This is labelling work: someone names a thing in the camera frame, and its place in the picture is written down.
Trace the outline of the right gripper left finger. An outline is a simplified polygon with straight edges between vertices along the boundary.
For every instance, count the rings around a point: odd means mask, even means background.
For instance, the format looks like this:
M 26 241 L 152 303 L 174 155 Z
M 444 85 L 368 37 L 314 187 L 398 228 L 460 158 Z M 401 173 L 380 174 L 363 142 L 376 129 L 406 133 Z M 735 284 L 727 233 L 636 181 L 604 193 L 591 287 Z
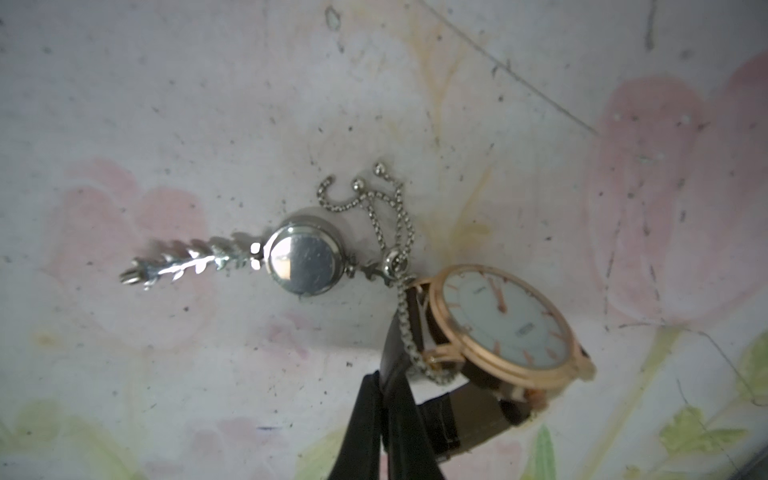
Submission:
M 360 384 L 347 429 L 328 480 L 379 480 L 385 420 L 380 375 L 366 375 Z

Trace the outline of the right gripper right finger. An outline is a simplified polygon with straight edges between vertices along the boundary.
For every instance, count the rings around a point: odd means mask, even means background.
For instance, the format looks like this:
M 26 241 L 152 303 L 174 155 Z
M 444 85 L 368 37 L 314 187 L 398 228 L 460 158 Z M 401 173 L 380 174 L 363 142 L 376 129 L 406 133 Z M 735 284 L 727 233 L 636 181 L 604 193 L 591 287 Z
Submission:
M 388 478 L 443 480 L 408 380 L 394 381 L 386 395 Z

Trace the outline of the dark brown gold watch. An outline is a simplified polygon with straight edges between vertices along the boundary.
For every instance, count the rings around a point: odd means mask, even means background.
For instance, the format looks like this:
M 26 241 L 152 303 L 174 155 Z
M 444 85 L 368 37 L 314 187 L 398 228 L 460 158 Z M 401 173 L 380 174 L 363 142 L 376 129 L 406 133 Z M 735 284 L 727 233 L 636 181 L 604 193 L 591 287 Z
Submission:
M 563 314 L 541 292 L 498 268 L 461 264 L 409 280 L 385 343 L 380 385 L 386 399 L 415 370 L 459 388 L 417 406 L 439 462 L 533 419 L 596 367 Z

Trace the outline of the silver keychain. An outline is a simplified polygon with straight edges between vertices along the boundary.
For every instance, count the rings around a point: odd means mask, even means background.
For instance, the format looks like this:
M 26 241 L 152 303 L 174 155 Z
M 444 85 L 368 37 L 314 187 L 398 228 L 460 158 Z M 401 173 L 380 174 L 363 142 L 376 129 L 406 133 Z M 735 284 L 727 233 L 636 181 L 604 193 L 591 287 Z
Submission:
M 415 229 L 404 204 L 403 184 L 381 161 L 374 164 L 373 173 L 388 183 L 390 190 L 370 188 L 357 177 L 351 184 L 353 196 L 344 202 L 334 202 L 327 191 L 335 178 L 328 176 L 319 184 L 316 196 L 328 213 L 341 214 L 355 208 L 366 212 L 380 250 L 376 260 L 360 263 L 347 249 L 341 231 L 325 218 L 294 214 L 266 238 L 180 242 L 150 258 L 137 257 L 120 274 L 119 281 L 150 289 L 163 278 L 175 282 L 188 272 L 200 275 L 209 269 L 250 268 L 265 270 L 277 285 L 293 295 L 312 297 L 356 273 L 369 280 L 379 278 L 397 292 L 395 332 L 404 346 L 407 371 L 437 385 L 448 385 L 459 373 L 458 362 L 440 364 L 426 356 L 417 344 L 417 328 L 407 320 L 406 291 L 415 283 L 410 273 Z

